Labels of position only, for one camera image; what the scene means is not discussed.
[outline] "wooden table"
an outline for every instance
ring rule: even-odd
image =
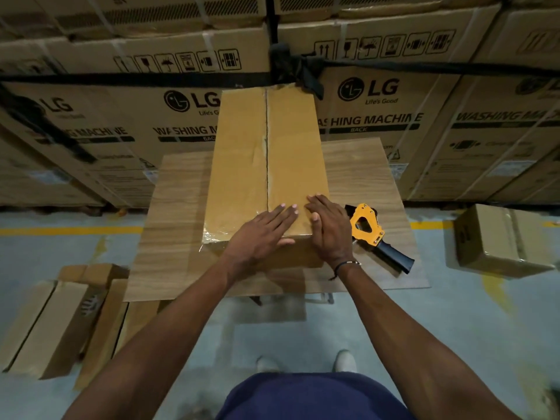
[[[330,198],[341,205],[366,203],[377,209],[385,240],[416,260],[410,274],[398,274],[374,254],[354,245],[354,254],[383,288],[429,287],[414,234],[379,138],[327,141],[323,154]],[[202,247],[212,152],[165,156],[132,265],[126,301],[174,299],[216,260]],[[332,270],[284,268],[257,273],[237,283],[228,296],[345,292]]]

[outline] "black wrist band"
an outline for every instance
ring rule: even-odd
[[[334,277],[329,278],[329,280],[334,280],[336,277],[338,277],[338,269],[339,269],[340,267],[342,267],[342,265],[346,265],[346,264],[361,265],[361,263],[358,262],[358,261],[344,261],[344,262],[341,262],[341,263],[338,264],[336,267],[334,267]]]

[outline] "forearm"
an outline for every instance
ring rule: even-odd
[[[379,358],[416,418],[470,418],[476,406],[487,408],[488,415],[509,414],[455,353],[404,312],[360,267],[345,266],[339,275]]]
[[[237,271],[218,262],[127,343],[72,404],[69,419],[151,419]]]

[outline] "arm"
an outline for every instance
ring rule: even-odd
[[[313,245],[332,268],[352,254],[346,211],[325,196],[308,197]],[[518,419],[447,346],[404,312],[362,270],[346,264],[338,275],[403,401],[418,420]]]
[[[244,224],[220,259],[138,332],[82,391],[63,420],[151,419],[230,287],[277,246],[296,220],[278,206]]]

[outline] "shoe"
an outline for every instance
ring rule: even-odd
[[[338,353],[337,359],[334,361],[334,371],[337,373],[342,371],[358,373],[356,360],[349,350],[343,349]]]
[[[282,373],[282,369],[278,366],[275,360],[266,357],[259,357],[256,360],[257,373]]]

